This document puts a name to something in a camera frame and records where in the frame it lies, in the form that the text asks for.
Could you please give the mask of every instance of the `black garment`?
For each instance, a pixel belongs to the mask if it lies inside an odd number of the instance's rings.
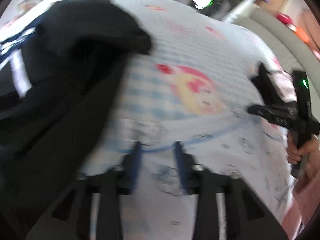
[[[149,35],[109,0],[59,1],[45,13],[22,47],[33,87],[0,111],[0,208],[19,237],[96,144],[130,53],[150,49]]]

